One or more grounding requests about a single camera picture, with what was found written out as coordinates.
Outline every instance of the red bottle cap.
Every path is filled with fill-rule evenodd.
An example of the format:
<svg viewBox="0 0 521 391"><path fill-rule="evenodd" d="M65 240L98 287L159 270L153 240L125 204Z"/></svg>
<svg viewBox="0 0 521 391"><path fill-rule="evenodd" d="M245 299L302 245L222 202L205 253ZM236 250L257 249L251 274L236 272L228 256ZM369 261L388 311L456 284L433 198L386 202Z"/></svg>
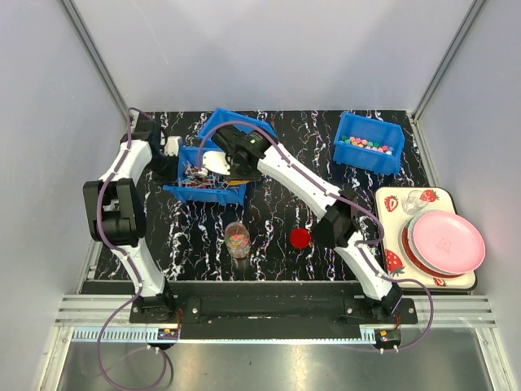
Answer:
<svg viewBox="0 0 521 391"><path fill-rule="evenodd" d="M310 241L311 235L309 234L308 230L305 230L304 228L295 228L290 233L291 244L293 247L298 248L299 250L308 247Z"/></svg>

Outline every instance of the strawberry print tray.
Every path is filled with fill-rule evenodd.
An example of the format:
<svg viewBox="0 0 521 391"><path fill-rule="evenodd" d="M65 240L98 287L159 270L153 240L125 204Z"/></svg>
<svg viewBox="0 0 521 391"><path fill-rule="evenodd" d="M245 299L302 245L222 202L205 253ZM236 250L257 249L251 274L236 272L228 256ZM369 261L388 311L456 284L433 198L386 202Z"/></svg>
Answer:
<svg viewBox="0 0 521 391"><path fill-rule="evenodd" d="M401 234L405 224L414 216L405 213L402 204L412 190L423 192L422 199L428 205L422 210L444 210L456 213L450 194L438 187L381 187L376 191L375 203L378 217L385 229L383 250L387 272L396 279L417 279L435 290L465 290L475 288L475 273L455 278L437 278L421 271L405 254ZM418 288L414 283L400 283L402 288Z"/></svg>

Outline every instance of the metal floor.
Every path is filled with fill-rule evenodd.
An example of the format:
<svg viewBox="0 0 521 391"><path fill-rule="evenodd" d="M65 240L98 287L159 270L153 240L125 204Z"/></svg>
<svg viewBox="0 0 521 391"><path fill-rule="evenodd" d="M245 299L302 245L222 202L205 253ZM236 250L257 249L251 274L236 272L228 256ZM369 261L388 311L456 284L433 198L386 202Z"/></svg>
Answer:
<svg viewBox="0 0 521 391"><path fill-rule="evenodd" d="M404 330L406 340L418 337ZM152 384L163 366L150 351L120 359L139 344L106 343L112 379L136 389ZM170 372L156 389L197 390L493 390L472 329L433 329L414 349L398 355L364 354L338 345L200 345L169 349ZM60 390L113 390L99 374L94 343L73 342Z"/></svg>

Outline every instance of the small toy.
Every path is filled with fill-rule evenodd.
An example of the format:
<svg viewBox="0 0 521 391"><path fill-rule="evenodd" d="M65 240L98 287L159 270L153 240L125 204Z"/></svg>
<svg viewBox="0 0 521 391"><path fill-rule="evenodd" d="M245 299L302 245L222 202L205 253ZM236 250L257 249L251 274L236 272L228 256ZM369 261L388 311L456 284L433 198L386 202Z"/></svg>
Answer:
<svg viewBox="0 0 521 391"><path fill-rule="evenodd" d="M394 151L393 147L389 147L387 145L380 145L378 143L373 143L372 141L366 140L365 138L359 138L354 136L351 136L349 138L348 136L342 136L340 142L353 145L354 147L367 149L368 151L382 152L386 155L392 155L392 152Z"/></svg>

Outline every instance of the stacked plates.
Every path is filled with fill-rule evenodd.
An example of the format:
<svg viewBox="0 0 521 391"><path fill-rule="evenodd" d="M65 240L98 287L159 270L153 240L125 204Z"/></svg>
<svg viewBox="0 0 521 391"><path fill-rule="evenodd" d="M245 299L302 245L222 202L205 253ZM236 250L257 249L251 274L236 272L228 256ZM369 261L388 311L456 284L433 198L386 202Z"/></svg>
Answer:
<svg viewBox="0 0 521 391"><path fill-rule="evenodd" d="M479 267L485 244L478 230L457 214L427 210L403 228L405 253L421 271L450 279Z"/></svg>

